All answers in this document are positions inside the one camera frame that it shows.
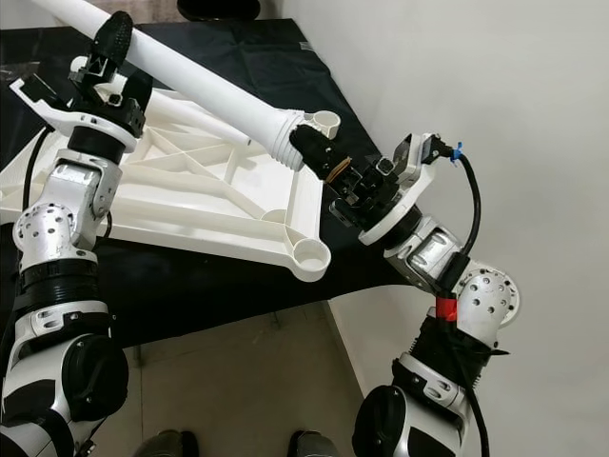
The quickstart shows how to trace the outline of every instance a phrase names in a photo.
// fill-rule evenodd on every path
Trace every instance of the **white pipe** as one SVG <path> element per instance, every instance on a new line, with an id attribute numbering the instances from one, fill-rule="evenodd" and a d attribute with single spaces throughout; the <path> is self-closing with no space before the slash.
<path id="1" fill-rule="evenodd" d="M 74 60 L 72 60 L 69 69 L 71 71 L 78 71 L 86 64 L 86 62 L 87 57 L 76 57 Z M 116 74 L 112 83 L 102 84 L 98 86 L 98 88 L 105 89 L 109 93 L 121 93 L 126 81 L 127 78 L 125 76 L 122 74 Z M 146 114 L 157 115 L 176 124 L 184 124 L 206 130 L 212 135 L 216 135 L 230 141 L 233 144 L 249 145 L 251 142 L 247 135 L 238 131 L 226 122 L 191 108 L 177 100 L 173 100 L 172 98 L 167 97 L 156 90 L 154 90 L 150 95 L 150 101 L 148 102 Z"/>
<path id="2" fill-rule="evenodd" d="M 32 1 L 91 39 L 109 18 L 84 0 Z M 256 140 L 282 164 L 302 168 L 303 157 L 289 143 L 289 133 L 306 122 L 302 111 L 275 109 L 139 30 L 133 30 L 127 60 Z"/>

